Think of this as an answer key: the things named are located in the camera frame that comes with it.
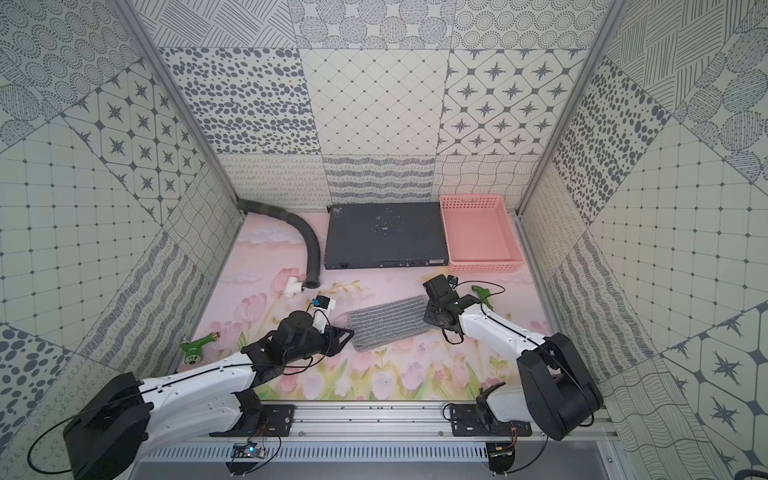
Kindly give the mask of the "grey striped square dishcloth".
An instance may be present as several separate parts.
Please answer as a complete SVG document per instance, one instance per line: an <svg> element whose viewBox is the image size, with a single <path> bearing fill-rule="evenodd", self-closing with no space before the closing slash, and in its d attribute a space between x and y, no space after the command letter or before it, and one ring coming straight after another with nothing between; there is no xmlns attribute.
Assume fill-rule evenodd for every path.
<svg viewBox="0 0 768 480"><path fill-rule="evenodd" d="M415 296L349 312L354 349L367 352L430 331L424 321L427 302Z"/></svg>

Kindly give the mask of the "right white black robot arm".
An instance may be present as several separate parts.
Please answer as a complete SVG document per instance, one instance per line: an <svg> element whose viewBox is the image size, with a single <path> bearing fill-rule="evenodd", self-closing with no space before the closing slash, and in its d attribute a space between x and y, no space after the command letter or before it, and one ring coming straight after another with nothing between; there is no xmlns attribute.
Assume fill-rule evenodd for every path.
<svg viewBox="0 0 768 480"><path fill-rule="evenodd" d="M461 341L476 340L517 365L520 384L483 388L475 417L487 431L511 422L535 424L560 441L588 427L603 397L572 340L562 333L539 334L503 318L475 294L460 295L460 281L438 275L423 284L425 321Z"/></svg>

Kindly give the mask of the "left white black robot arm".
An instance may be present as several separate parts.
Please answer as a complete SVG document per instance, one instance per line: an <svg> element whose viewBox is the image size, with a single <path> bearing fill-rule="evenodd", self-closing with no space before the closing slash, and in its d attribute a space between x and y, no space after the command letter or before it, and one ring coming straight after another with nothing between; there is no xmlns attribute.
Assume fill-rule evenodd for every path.
<svg viewBox="0 0 768 480"><path fill-rule="evenodd" d="M256 387L299 360L339 354L350 329L317 328L293 311L260 340L222 360L145 380L110 380L63 430L76 479L114 479L134 461L166 446L209 434L246 436L263 427Z"/></svg>

